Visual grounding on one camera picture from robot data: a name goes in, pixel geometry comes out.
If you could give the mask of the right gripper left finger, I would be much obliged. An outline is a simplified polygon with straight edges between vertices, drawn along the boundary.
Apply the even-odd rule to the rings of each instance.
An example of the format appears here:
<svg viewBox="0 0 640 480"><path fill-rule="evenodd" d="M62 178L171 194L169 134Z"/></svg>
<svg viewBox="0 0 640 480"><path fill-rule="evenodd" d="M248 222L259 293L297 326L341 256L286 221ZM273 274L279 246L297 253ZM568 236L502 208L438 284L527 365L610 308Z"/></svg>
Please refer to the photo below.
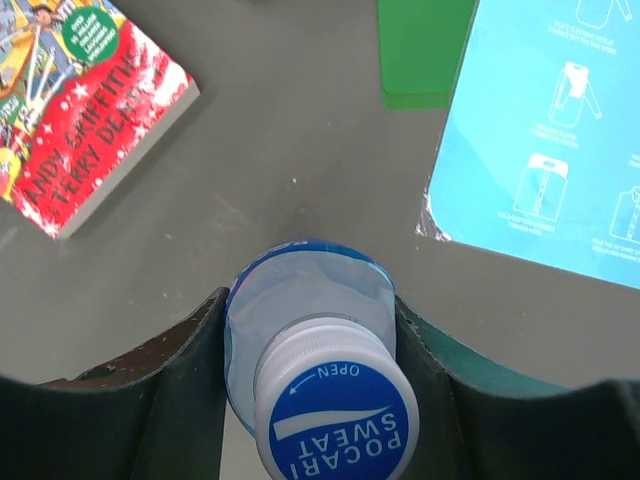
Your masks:
<svg viewBox="0 0 640 480"><path fill-rule="evenodd" d="M72 380L3 376L2 478L218 478L227 295Z"/></svg>

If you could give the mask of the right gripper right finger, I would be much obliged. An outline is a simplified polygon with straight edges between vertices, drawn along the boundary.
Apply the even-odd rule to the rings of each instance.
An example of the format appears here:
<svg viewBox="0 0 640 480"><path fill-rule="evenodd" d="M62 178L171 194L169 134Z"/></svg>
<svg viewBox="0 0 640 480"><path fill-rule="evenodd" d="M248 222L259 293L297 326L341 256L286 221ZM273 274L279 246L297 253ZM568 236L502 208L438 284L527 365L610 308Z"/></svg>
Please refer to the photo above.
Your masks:
<svg viewBox="0 0 640 480"><path fill-rule="evenodd" d="M636 479L639 382L567 388L479 354L396 301L420 410L406 479Z"/></svg>

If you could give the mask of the clear water bottle blue cap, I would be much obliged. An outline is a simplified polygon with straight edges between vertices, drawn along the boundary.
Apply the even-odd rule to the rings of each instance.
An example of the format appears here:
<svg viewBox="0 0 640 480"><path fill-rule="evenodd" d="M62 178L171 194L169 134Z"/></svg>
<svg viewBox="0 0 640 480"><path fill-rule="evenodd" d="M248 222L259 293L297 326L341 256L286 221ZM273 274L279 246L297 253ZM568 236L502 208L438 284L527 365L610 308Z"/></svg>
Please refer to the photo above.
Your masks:
<svg viewBox="0 0 640 480"><path fill-rule="evenodd" d="M394 283L314 239L265 251L225 307L229 403L274 479L397 479L420 431L397 358Z"/></svg>

